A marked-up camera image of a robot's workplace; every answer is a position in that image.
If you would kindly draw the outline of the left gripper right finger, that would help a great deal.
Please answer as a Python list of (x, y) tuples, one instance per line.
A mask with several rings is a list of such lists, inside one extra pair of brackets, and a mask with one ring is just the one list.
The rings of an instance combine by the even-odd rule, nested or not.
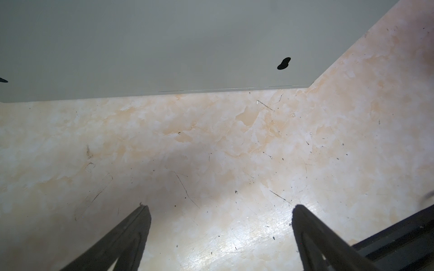
[(304, 270), (377, 271), (378, 268), (350, 247), (305, 206), (293, 209), (292, 228)]

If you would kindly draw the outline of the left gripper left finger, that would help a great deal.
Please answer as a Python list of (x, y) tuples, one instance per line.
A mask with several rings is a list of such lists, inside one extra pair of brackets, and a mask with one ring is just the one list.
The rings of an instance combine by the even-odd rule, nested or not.
[(64, 271), (136, 271), (151, 226), (148, 206), (140, 205), (85, 253), (62, 268)]

